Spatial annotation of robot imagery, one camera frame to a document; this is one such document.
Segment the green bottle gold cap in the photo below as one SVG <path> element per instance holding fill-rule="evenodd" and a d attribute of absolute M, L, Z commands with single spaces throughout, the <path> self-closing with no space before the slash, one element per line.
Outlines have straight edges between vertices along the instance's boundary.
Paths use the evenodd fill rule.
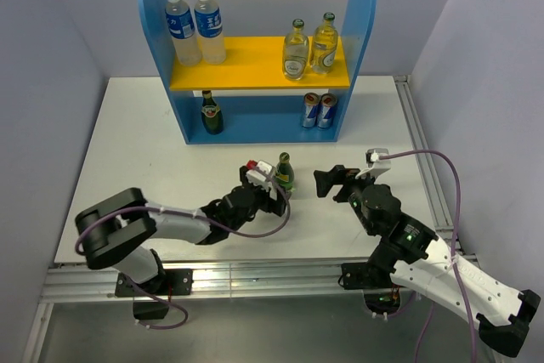
<path fill-rule="evenodd" d="M 294 170 L 290 163 L 290 155 L 287 152 L 280 153 L 279 161 L 275 167 L 275 180 L 285 191 L 292 191 L 294 185 Z"/>

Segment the blue label water bottle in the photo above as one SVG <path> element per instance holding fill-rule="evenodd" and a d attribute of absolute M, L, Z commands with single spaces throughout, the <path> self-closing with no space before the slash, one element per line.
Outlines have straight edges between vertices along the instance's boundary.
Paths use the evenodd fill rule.
<path fill-rule="evenodd" d="M 197 0 L 195 24 L 201 40 L 203 59 L 212 65 L 226 60 L 223 21 L 220 8 L 215 0 Z"/>

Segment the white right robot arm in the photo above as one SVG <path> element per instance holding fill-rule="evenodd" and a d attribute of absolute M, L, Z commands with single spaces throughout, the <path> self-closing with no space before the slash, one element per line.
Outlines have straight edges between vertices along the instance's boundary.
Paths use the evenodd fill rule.
<path fill-rule="evenodd" d="M 339 186 L 334 201 L 348 203 L 366 234 L 380 239 L 367 261 L 342 265 L 340 285 L 346 290 L 410 288 L 470 323 L 491 349 L 517 357 L 540 296 L 506 286 L 452 254 L 435 231 L 402 212 L 388 185 L 359 172 L 342 165 L 314 171 L 317 196 Z"/>

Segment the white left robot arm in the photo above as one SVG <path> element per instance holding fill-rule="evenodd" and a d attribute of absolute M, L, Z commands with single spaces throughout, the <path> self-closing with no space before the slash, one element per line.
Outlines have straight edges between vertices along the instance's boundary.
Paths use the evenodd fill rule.
<path fill-rule="evenodd" d="M 128 188 L 81 211 L 75 217 L 75 251 L 91 270 L 113 268 L 133 292 L 156 295 L 167 285 L 157 251 L 143 246 L 149 239 L 186 241 L 211 246 L 230 235 L 258 212 L 288 220 L 290 194 L 274 177 L 274 166 L 250 161 L 240 169 L 240 185 L 220 199 L 195 210 L 165 207 Z"/>

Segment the clear glass bottle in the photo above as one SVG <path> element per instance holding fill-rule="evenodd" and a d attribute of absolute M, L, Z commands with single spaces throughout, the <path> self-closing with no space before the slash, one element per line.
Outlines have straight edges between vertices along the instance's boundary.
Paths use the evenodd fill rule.
<path fill-rule="evenodd" d="M 282 69 L 284 76 L 290 80 L 303 77 L 309 57 L 309 38 L 303 31 L 304 22 L 295 19 L 292 30 L 285 36 L 282 50 Z"/>
<path fill-rule="evenodd" d="M 324 13 L 321 24 L 314 31 L 310 65 L 313 72 L 317 74 L 326 74 L 332 70 L 338 44 L 338 32 L 334 26 L 335 18 L 332 12 Z"/>

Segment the green bottle red label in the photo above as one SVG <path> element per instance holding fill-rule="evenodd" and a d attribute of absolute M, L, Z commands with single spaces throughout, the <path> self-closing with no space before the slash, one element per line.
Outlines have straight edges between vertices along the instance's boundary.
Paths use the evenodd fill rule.
<path fill-rule="evenodd" d="M 223 113 L 219 104 L 213 99 L 210 90 L 202 91 L 201 120 L 204 128 L 210 134 L 219 134 L 224 130 Z"/>

